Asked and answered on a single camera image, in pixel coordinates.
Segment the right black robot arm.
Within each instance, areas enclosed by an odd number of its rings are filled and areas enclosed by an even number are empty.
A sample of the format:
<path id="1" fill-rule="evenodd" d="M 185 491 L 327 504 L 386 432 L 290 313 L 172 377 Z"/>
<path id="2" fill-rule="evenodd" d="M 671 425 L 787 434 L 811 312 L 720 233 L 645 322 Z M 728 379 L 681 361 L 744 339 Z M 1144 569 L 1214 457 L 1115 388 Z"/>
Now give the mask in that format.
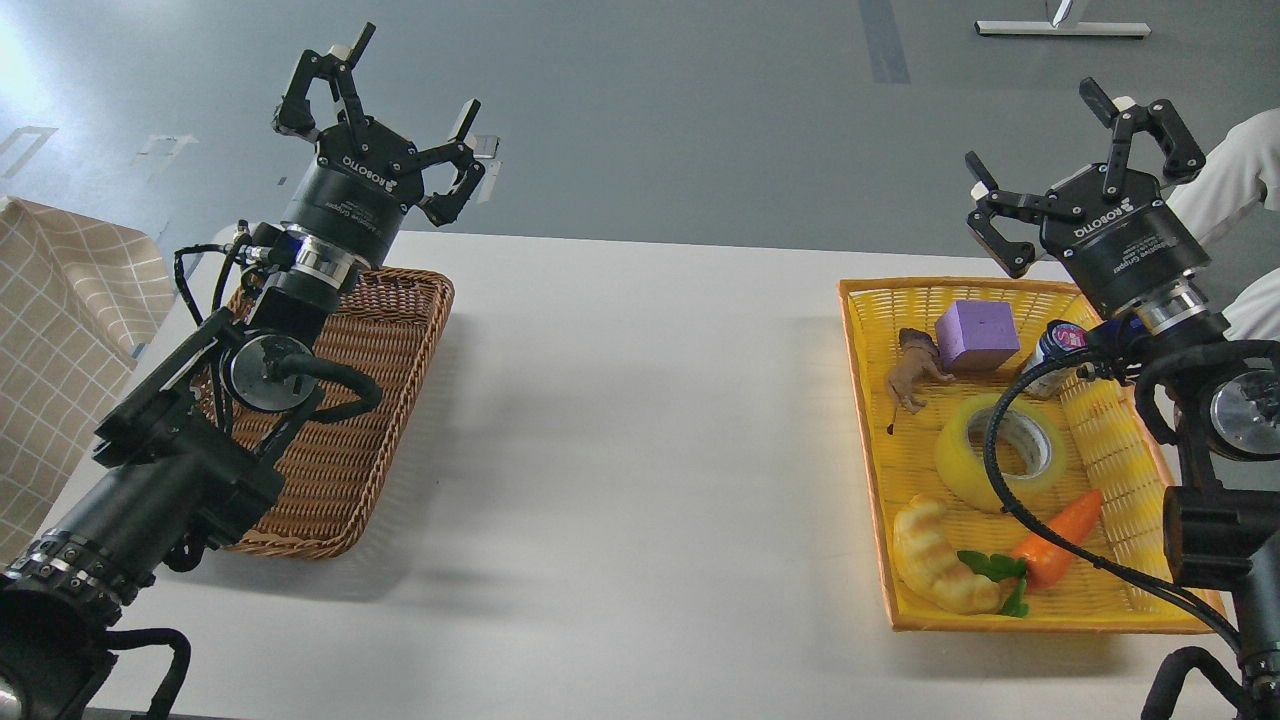
<path id="1" fill-rule="evenodd" d="M 1167 99 L 1120 108 L 1092 78 L 1085 105 L 1111 135 L 1106 159 L 1046 193 L 1002 190 L 980 159 L 965 158 L 983 193 L 966 223 L 1011 277 L 1042 255 L 1057 259 L 1103 324 L 1087 345 L 1015 380 L 989 418 L 982 457 L 998 506 L 1034 536 L 1183 609 L 1221 635 L 1230 671 L 1204 650 L 1170 653 L 1142 715 L 1169 719 L 1187 674 L 1199 671 L 1239 719 L 1275 719 L 1279 653 L 1277 492 L 1230 489 L 1213 457 L 1277 459 L 1277 343 L 1226 340 L 1225 318 L 1194 284 L 1208 255 L 1166 204 L 1167 184 L 1192 181 L 1206 156 Z M 1130 384 L 1156 442 L 1178 450 L 1181 482 L 1164 492 L 1162 580 L 1084 551 L 1036 519 L 1009 488 L 995 443 L 1005 413 L 1033 379 L 1088 364 Z"/>

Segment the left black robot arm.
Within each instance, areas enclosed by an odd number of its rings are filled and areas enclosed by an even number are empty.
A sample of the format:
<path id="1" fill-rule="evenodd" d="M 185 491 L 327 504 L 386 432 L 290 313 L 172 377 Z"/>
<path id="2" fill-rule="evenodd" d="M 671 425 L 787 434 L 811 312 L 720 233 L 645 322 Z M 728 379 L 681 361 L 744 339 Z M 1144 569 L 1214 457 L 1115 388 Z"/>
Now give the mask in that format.
<path id="1" fill-rule="evenodd" d="M 207 315 L 96 429 L 105 477 L 3 573 L 3 716 L 79 719 L 129 650 L 172 660 L 148 719 L 166 719 L 191 662 L 172 628 L 120 630 L 155 569 L 188 571 L 237 543 L 279 500 L 276 462 L 308 425 L 372 413 L 383 388 L 317 355 L 364 273 L 380 269 L 415 208 L 454 222 L 485 167 L 467 145 L 470 100 L 452 136 L 416 143 L 369 115 L 355 86 L 375 27 L 355 44 L 305 51 L 271 120 L 314 161 L 282 220 L 239 223 Z"/>

